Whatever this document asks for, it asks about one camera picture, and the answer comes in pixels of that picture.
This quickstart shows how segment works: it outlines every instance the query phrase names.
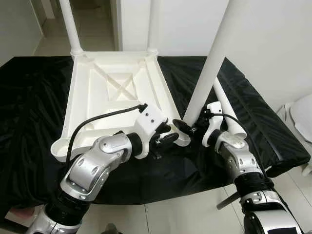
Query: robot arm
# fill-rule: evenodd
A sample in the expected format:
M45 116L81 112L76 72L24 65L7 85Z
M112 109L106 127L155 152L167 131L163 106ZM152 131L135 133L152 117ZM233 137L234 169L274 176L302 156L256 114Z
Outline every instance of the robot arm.
M249 151L247 142L237 135L220 131L223 117L214 114L222 114L221 104L208 104L202 113L206 121L209 118L207 131L201 131L202 145L214 147L215 152L224 158L229 177L237 189L234 195L218 204L217 208L220 210L240 198L245 214L246 234L301 234L299 225L274 190L273 183L259 167L256 158ZM199 140L196 129L202 123L195 124L193 128L187 128L179 121L178 125L183 126L186 133L196 136Z
M151 141L170 131L166 123L167 118L159 109L147 106L136 120L132 133L118 132L98 138L74 161L56 196L41 210L27 234L76 233L109 173L132 156L146 157ZM173 133L166 139L174 141L177 137L178 134Z

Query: metal rod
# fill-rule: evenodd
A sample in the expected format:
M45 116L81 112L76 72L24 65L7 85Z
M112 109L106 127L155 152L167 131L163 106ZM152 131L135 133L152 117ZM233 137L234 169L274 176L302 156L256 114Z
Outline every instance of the metal rod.
M223 209L224 207L226 207L227 205L231 204L232 202L234 202L236 199L239 199L239 194L238 192L232 194L231 196L229 196L227 199L221 201L219 204L217 204L216 208L218 210Z

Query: white wall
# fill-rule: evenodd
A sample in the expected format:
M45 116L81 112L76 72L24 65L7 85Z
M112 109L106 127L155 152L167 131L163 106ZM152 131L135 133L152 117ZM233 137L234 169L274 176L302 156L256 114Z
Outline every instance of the white wall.
M312 93L312 1L231 0L207 59L211 83L225 56L275 111Z
M43 26L45 20L47 19L47 16L45 14L42 1L41 0L31 0L31 3L33 5L35 14L37 16L38 22L41 26Z
M149 47L163 56L206 56L229 0L152 0Z
M146 51L151 0L120 0L123 51Z
M0 1L0 65L13 56L31 56L40 39L30 1Z

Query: black cable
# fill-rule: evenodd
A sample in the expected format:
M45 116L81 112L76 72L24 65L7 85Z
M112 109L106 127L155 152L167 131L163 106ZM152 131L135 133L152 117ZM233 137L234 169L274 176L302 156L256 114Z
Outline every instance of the black cable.
M124 109L124 110L119 110L119 111L114 111L114 112L111 112L111 113L106 113L106 114L103 114L103 115L100 115L100 116L95 116L93 118L90 118L90 119L87 119L86 121L82 122L80 125L78 125L78 127L74 130L72 136L70 137L70 141L69 141L69 145L68 145L68 150L67 150L67 155L66 155L66 172L69 170L70 168L70 155L72 153L72 148L73 148L73 144L74 144L74 140L75 140L75 137L77 135L77 133L79 132L79 130L84 126L86 125L87 123L90 123L94 120L97 120L97 119L100 119L100 118L105 118L105 117L109 117L109 116L114 116L114 115L118 115L118 114L122 114L122 113L125 113L125 112L129 112L129 111L133 111L135 109L139 109L141 112L147 107L146 104L144 105L137 105L137 106L134 106L134 107L130 107L128 109Z

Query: black cloth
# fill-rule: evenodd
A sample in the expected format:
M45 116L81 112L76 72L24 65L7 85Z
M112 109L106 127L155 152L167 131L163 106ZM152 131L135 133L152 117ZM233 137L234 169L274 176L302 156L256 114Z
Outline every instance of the black cloth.
M170 92L184 115L205 57L158 57ZM64 166L50 154L62 131L73 62L71 57L13 58L0 68L0 215L11 206L46 203ZM271 176L310 156L244 75L227 59L218 74L234 111L258 143ZM213 91L207 102L215 101ZM130 159L111 172L95 203L143 204L224 186L222 157L199 142L171 145L145 159Z

